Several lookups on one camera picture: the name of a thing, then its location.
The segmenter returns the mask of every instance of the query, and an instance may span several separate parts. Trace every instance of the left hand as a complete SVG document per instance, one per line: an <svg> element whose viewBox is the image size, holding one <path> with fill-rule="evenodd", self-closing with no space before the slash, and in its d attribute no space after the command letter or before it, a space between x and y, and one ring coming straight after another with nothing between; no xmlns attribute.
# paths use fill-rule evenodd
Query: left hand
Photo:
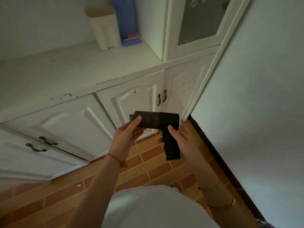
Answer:
<svg viewBox="0 0 304 228"><path fill-rule="evenodd" d="M135 144L146 128L137 128L142 117L138 116L132 122L128 122L119 127L115 133L109 154L114 155L120 161L126 161L130 148Z"/></svg>

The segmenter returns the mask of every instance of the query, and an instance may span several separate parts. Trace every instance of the blue container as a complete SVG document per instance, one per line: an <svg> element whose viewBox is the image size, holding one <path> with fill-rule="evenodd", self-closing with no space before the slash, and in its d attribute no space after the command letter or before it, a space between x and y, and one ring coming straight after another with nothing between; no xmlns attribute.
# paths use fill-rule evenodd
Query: blue container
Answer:
<svg viewBox="0 0 304 228"><path fill-rule="evenodd" d="M140 38L125 41L124 34L137 32L135 1L134 0L109 0L109 3L116 11L121 44L123 46L135 45L141 43Z"/></svg>

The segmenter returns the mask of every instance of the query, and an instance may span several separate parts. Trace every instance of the black baseboard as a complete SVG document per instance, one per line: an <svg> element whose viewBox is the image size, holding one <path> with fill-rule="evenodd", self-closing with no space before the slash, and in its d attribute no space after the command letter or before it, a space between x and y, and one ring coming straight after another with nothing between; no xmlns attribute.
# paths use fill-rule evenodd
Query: black baseboard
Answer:
<svg viewBox="0 0 304 228"><path fill-rule="evenodd" d="M244 188L242 187L242 185L240 184L240 182L234 176L234 174L232 173L232 171L229 169L229 167L227 166L227 164L224 162L224 160L222 159L222 157L219 155L219 153L217 152L217 150L215 149L215 147L212 145L212 143L209 141L209 139L207 138L207 136L205 135L205 133L202 131L202 129L200 128L200 126L197 124L197 122L192 118L191 115L189 115L188 120L191 122L191 124L194 127L194 129L200 135L201 139L206 144L207 148L209 149L209 151L213 155L214 159L217 161L217 163L219 164L219 166L225 172L225 174L227 175L227 177L230 180L231 184L237 190L237 192L239 193L239 195L241 196L242 200L244 201L244 203L246 204L246 206L248 207L248 209L251 211L251 213L253 214L253 216L256 219L259 219L261 221L266 221L265 218L264 218L264 216L261 214L261 212L258 210L258 208L256 207L256 205L253 203L253 201L251 200L251 198L249 197L249 195L246 193L246 191L244 190Z"/></svg>

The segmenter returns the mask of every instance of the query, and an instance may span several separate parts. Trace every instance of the metal drawer pull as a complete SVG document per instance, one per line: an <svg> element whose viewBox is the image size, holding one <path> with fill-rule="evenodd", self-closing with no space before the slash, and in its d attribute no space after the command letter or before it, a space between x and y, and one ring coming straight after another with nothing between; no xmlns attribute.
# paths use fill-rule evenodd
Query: metal drawer pull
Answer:
<svg viewBox="0 0 304 228"><path fill-rule="evenodd" d="M167 99L167 89L164 90L164 93L165 93L165 98L163 99L163 102L165 102Z"/></svg>
<svg viewBox="0 0 304 228"><path fill-rule="evenodd" d="M161 94L158 94L158 105L159 106L161 104Z"/></svg>
<svg viewBox="0 0 304 228"><path fill-rule="evenodd" d="M39 149L36 149L36 148L34 148L34 146L33 146L33 144L32 143L27 143L27 144L25 144L26 146L28 146L28 147L30 147L33 151L35 151L35 152L46 152L46 151L48 151L47 149L42 149L42 150L39 150Z"/></svg>
<svg viewBox="0 0 304 228"><path fill-rule="evenodd" d="M41 139L45 144L48 144L48 145L50 145L50 146L52 146L52 145L55 145L55 146L58 145L57 142L51 143L51 142L49 142L49 141L47 140L46 137L43 137L43 136L40 136L39 139Z"/></svg>

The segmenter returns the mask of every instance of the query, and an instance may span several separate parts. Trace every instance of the white shirt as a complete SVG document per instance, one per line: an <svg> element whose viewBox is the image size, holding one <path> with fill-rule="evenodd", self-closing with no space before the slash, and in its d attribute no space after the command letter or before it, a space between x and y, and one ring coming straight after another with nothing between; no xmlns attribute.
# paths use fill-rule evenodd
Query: white shirt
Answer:
<svg viewBox="0 0 304 228"><path fill-rule="evenodd" d="M219 228L201 205L164 185L136 187L112 196L102 228Z"/></svg>

